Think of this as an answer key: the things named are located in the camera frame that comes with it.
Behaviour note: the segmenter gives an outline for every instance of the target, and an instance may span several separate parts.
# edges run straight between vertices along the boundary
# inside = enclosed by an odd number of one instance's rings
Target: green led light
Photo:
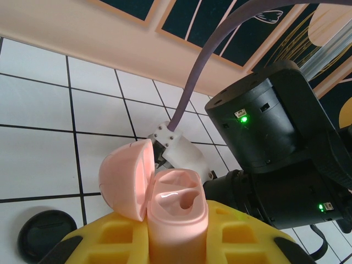
[[[324,213],[324,206],[323,206],[322,204],[319,204],[319,205],[318,205],[318,208],[320,209],[320,211],[321,211],[322,213]]]
[[[248,117],[244,116],[244,117],[241,117],[241,123],[247,123],[248,121]]]

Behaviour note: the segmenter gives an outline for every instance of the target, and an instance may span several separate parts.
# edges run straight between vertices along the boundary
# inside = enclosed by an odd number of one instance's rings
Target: metal rod
[[[338,54],[352,43],[352,20],[332,39],[320,48],[302,67],[301,71],[310,81]]]

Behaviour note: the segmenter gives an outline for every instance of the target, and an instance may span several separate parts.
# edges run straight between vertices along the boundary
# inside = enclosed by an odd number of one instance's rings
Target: purple tube
[[[229,35],[235,28],[237,28],[243,22],[248,19],[274,8],[290,6],[294,4],[344,4],[346,6],[352,6],[352,0],[250,0],[247,3],[240,6],[231,15],[229,15],[218,28],[215,29],[213,34],[210,36],[208,41],[205,43],[203,49],[196,62],[193,65],[191,73],[185,85],[185,89],[182,93],[181,99],[177,105],[174,116],[172,117],[167,128],[170,131],[175,131],[179,124],[183,113],[186,110],[186,106],[191,98],[194,87],[198,81],[198,78],[210,58],[211,54],[219,46],[227,35]]]

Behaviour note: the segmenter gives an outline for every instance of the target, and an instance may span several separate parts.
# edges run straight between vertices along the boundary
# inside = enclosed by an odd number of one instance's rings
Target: white plastic mount
[[[165,147],[162,157],[174,168],[191,169],[199,174],[202,184],[212,180],[213,175],[205,161],[203,153],[188,139],[182,136],[182,131],[174,132],[167,129],[169,122],[158,126],[151,135],[151,139],[158,141]]]

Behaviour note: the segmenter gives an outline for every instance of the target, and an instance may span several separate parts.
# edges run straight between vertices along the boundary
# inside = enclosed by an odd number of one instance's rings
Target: black round lid
[[[27,263],[38,263],[76,229],[75,221],[65,212],[48,210],[38,213],[24,224],[18,235],[19,253]]]

